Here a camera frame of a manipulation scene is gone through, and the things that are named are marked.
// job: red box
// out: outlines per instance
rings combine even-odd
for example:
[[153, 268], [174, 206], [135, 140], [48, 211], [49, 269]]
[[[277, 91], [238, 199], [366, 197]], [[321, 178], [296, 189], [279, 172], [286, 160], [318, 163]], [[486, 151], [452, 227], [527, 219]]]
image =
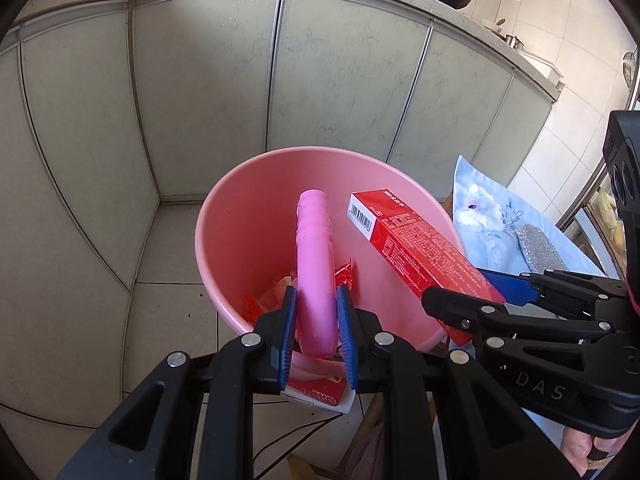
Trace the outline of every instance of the red box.
[[[432, 285], [503, 303], [500, 293], [451, 243], [388, 189], [353, 193], [347, 216], [414, 294]], [[438, 322], [459, 345], [471, 336]]]

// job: pink tube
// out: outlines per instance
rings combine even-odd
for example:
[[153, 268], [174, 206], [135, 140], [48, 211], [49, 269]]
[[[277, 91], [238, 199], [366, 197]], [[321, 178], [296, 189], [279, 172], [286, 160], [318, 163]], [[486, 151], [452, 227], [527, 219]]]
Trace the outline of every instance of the pink tube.
[[329, 200], [310, 189], [298, 200], [298, 341], [309, 357], [331, 357], [338, 346], [334, 237]]

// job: human hand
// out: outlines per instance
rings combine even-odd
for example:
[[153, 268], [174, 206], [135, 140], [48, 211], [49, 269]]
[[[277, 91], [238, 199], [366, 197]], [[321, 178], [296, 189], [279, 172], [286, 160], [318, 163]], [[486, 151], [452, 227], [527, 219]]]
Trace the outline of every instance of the human hand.
[[587, 456], [591, 452], [592, 447], [596, 447], [601, 451], [607, 453], [617, 453], [625, 445], [629, 435], [634, 430], [636, 421], [631, 429], [624, 435], [617, 438], [606, 439], [600, 437], [592, 437], [586, 433], [578, 430], [572, 430], [572, 428], [564, 428], [562, 432], [562, 443], [560, 444], [560, 451], [564, 457], [574, 466], [575, 470], [580, 476], [587, 472]]

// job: frosted glass cabinet panel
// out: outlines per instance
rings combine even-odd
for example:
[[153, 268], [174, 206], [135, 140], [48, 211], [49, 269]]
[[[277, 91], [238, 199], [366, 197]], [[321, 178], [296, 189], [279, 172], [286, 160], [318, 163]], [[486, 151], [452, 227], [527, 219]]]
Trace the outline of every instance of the frosted glass cabinet panel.
[[0, 398], [98, 426], [120, 402], [129, 295], [59, 199], [19, 81], [14, 47], [0, 56]]
[[131, 288], [158, 194], [131, 91], [127, 13], [93, 16], [27, 38], [22, 60], [51, 173], [91, 243]]
[[276, 1], [135, 9], [140, 111], [162, 196], [206, 194], [264, 151]]
[[538, 138], [551, 99], [514, 78], [473, 165], [508, 186]]
[[268, 149], [333, 146], [386, 160], [428, 27], [343, 0], [284, 0]]
[[458, 155], [474, 156], [510, 78], [494, 61], [434, 31], [389, 164], [446, 197]]

